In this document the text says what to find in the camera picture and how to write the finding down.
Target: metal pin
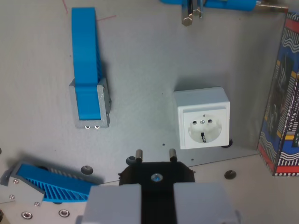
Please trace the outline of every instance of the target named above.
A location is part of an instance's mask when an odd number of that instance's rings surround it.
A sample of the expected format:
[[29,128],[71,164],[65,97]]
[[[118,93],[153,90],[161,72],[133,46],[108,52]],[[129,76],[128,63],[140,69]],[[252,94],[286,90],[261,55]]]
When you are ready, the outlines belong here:
[[267,2],[257,1],[255,10],[262,12],[287,13],[289,7],[286,5],[272,5]]
[[205,138],[205,133],[204,132],[201,133],[201,137],[202,137],[203,142],[206,143],[206,138]]
[[171,162],[176,162],[178,161],[178,158],[177,158],[177,153],[176,153],[176,150],[174,148],[171,148],[169,150],[169,158],[170,158],[170,161]]
[[184,26],[190,26],[192,24],[192,0],[183,0],[182,3],[182,24]]
[[141,149],[136,150],[136,156],[135,156],[135,161],[136,162],[142,162],[143,159],[143,151]]

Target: gray block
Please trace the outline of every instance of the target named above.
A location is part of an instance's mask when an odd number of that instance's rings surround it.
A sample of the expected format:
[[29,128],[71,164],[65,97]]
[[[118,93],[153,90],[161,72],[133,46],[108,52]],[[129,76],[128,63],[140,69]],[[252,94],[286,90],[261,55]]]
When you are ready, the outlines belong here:
[[105,78],[102,78],[97,85],[101,120],[80,120],[79,113],[78,113],[76,91],[75,91],[75,79],[73,79],[73,81],[69,85],[69,90],[70,90],[70,97],[71,97],[72,113],[73,113],[76,128],[109,127],[110,124],[109,114],[110,114],[111,102],[110,102],[108,86]]

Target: blue handle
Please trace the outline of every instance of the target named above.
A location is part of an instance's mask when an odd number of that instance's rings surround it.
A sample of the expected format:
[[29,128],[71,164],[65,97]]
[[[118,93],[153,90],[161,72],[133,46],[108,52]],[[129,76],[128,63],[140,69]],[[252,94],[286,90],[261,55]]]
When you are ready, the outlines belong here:
[[[165,4],[182,5],[183,0],[160,0]],[[208,8],[223,8],[240,11],[252,11],[256,6],[256,0],[206,0],[204,5]]]

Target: blue ribbed part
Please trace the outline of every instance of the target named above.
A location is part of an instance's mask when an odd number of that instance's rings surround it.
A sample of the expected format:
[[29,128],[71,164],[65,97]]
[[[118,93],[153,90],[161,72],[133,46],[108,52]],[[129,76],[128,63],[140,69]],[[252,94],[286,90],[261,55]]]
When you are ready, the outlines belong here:
[[17,175],[45,191],[47,202],[86,202],[90,187],[96,185],[27,164],[21,165]]

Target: bolt head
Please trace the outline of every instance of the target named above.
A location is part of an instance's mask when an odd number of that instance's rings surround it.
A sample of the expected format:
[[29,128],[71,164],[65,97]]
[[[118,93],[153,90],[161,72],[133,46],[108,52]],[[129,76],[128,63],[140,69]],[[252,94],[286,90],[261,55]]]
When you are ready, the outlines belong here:
[[194,10],[193,10],[193,15],[194,15],[194,16],[198,16],[198,15],[200,15],[200,10],[199,10],[199,9],[194,9]]
[[192,19],[191,19],[190,17],[183,18],[183,20],[182,20],[182,24],[183,24],[185,27],[188,27],[188,26],[192,25]]

